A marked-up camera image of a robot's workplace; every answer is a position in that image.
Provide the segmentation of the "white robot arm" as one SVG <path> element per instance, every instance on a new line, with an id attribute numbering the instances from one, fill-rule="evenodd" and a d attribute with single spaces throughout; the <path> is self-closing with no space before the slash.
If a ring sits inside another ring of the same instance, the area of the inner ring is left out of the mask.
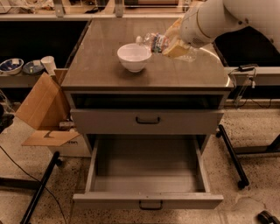
<path id="1" fill-rule="evenodd" d="M 280 51 L 280 0 L 193 1 L 185 15 L 164 34 L 169 45 L 163 55 L 180 57 L 190 47 L 201 48 L 222 34 L 248 26 L 259 31 Z"/>

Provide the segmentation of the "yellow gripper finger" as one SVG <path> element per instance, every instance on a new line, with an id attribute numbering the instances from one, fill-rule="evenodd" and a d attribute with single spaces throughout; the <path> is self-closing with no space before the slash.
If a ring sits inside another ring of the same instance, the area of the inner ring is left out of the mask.
<path id="1" fill-rule="evenodd" d="M 165 36 L 172 39 L 179 35 L 182 18 L 178 18 L 165 32 Z"/>
<path id="2" fill-rule="evenodd" d="M 163 51 L 163 55 L 170 58 L 177 58 L 188 53 L 190 45 L 181 39 L 174 39 Z"/>

